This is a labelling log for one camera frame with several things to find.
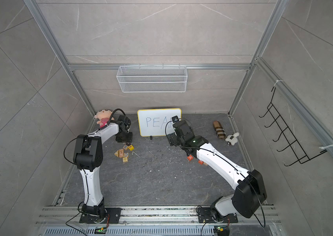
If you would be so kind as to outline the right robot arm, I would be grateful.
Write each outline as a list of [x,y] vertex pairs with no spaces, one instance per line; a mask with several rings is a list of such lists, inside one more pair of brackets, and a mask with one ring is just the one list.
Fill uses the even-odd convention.
[[195,136],[188,141],[175,133],[166,137],[170,145],[181,147],[188,156],[197,158],[215,170],[234,190],[232,195],[220,197],[211,204],[210,211],[214,219],[236,213],[251,218],[266,200],[263,176],[257,170],[250,172],[235,164],[202,136]]

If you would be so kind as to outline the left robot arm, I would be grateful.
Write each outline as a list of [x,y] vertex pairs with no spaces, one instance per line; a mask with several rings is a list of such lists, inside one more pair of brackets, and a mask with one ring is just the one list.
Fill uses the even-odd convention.
[[133,133],[129,131],[131,120],[120,115],[98,130],[79,135],[76,138],[73,163],[79,169],[84,186],[82,213],[97,218],[105,218],[104,197],[100,188],[99,170],[103,162],[103,143],[112,136],[118,143],[130,144]]

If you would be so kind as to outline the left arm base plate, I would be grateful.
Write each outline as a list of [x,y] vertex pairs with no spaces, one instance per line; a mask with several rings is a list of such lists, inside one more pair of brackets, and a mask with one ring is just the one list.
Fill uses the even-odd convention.
[[86,224],[118,224],[121,216],[122,208],[110,207],[104,210],[103,216],[94,216],[83,213],[80,217],[79,223]]

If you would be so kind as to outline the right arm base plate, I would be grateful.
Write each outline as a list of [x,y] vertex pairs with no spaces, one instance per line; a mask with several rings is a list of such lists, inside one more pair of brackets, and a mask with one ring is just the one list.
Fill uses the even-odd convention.
[[196,207],[196,213],[199,223],[238,223],[236,213],[228,214],[227,216],[221,216],[215,213],[210,207]]

